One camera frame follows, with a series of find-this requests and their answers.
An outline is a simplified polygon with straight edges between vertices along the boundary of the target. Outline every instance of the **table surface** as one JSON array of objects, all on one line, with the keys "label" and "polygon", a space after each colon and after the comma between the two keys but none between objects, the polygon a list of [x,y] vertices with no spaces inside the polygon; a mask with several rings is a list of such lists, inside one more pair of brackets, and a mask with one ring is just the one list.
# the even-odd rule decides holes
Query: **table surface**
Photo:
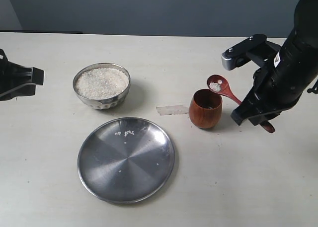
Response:
[{"label": "table surface", "polygon": [[[230,118],[223,99],[212,131],[187,114],[160,116],[156,106],[188,106],[212,74],[226,77],[244,98],[257,69],[226,71],[221,53],[242,38],[0,33],[12,62],[45,71],[35,96],[1,102],[0,226],[316,226],[318,223],[318,98],[304,93],[272,121],[274,134]],[[284,39],[270,39],[282,44]],[[72,80],[100,62],[125,67],[132,78],[125,102],[101,112],[74,94]],[[167,131],[177,150],[168,183],[136,205],[115,206],[81,184],[77,156],[99,125],[133,116]]]}]

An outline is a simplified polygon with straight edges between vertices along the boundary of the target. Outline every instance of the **spoon with rice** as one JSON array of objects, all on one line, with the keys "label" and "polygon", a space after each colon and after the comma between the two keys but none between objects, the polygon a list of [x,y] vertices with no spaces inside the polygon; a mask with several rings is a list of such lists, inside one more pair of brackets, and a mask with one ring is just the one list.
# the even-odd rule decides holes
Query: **spoon with rice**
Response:
[{"label": "spoon with rice", "polygon": [[[240,105],[242,103],[232,93],[230,85],[229,85],[229,82],[223,76],[220,76],[220,75],[212,75],[212,76],[210,76],[208,78],[208,80],[207,80],[207,85],[208,85],[208,88],[212,92],[214,92],[215,94],[219,94],[219,95],[225,96],[227,98],[230,98],[231,100],[233,100],[238,105]],[[260,123],[260,126],[262,126],[263,129],[265,129],[269,133],[274,133],[275,132],[275,128],[268,121],[263,121],[262,123]]]}]

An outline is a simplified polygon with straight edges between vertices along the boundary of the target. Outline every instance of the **gray wall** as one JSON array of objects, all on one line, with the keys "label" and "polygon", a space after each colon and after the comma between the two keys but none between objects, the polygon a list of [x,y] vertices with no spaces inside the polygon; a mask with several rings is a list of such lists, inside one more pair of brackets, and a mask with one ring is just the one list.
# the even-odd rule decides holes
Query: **gray wall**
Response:
[{"label": "gray wall", "polygon": [[10,0],[0,0],[0,30],[21,30]]},{"label": "gray wall", "polygon": [[286,37],[298,0],[11,0],[26,30]]}]

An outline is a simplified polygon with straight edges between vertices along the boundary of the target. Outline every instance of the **brown wooden cup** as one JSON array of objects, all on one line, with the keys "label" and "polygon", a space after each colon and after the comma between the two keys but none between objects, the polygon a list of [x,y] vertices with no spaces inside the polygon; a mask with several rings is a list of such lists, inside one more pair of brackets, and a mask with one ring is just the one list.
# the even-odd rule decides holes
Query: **brown wooden cup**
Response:
[{"label": "brown wooden cup", "polygon": [[214,127],[221,118],[222,97],[209,89],[201,89],[195,92],[189,107],[191,122],[201,128]]}]

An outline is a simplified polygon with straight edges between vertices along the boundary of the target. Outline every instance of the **stainless steel plate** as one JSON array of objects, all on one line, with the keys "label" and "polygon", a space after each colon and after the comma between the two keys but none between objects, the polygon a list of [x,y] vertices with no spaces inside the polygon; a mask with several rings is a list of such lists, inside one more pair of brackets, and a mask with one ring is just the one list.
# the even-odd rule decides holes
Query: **stainless steel plate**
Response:
[{"label": "stainless steel plate", "polygon": [[129,204],[144,200],[168,180],[174,148],[156,124],[120,118],[103,124],[84,141],[78,156],[79,177],[97,198]]}]

